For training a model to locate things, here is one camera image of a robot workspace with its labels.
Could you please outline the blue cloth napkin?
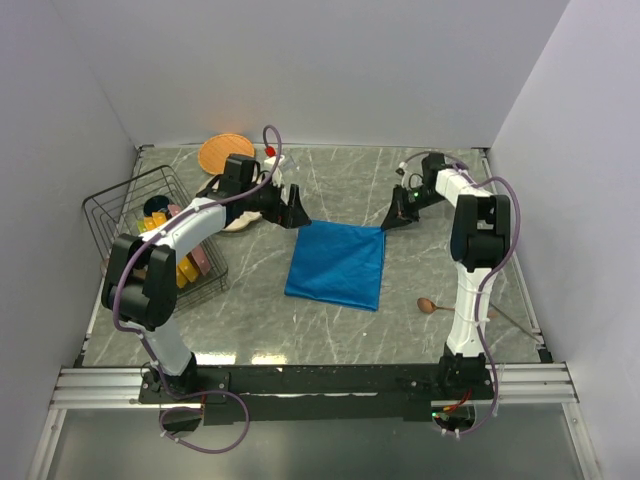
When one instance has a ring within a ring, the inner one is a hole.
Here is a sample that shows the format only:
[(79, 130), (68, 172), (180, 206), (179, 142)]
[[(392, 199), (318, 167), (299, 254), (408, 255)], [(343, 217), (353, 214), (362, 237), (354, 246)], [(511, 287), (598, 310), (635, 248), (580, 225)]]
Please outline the blue cloth napkin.
[(315, 220), (299, 230), (284, 293), (375, 312), (385, 253), (379, 227)]

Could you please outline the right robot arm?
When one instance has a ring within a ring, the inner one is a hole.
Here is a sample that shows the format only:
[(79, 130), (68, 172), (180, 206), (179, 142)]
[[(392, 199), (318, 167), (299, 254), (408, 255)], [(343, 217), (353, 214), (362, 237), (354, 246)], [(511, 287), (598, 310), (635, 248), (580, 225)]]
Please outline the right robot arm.
[(411, 173), (407, 160), (398, 165), (400, 182), (381, 229), (416, 223), (421, 210), (440, 202), (454, 208), (449, 250), (457, 272), (456, 303), (436, 379), (444, 396), (457, 399), (469, 389), (491, 385), (485, 329), (495, 276), (513, 254), (511, 200), (490, 193), (462, 162), (443, 152), (410, 158), (421, 160), (421, 171)]

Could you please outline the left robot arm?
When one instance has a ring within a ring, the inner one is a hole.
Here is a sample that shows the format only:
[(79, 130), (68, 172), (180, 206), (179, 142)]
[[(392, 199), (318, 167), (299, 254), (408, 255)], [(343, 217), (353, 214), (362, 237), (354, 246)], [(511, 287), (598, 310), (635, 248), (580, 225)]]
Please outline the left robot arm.
[(177, 402), (197, 393), (197, 361), (173, 319), (178, 264), (210, 236), (247, 212), (284, 229), (310, 225), (298, 185), (283, 178), (287, 159), (264, 162), (233, 154), (195, 198), (167, 222), (113, 243), (101, 294), (117, 330), (135, 334), (151, 358), (164, 392)]

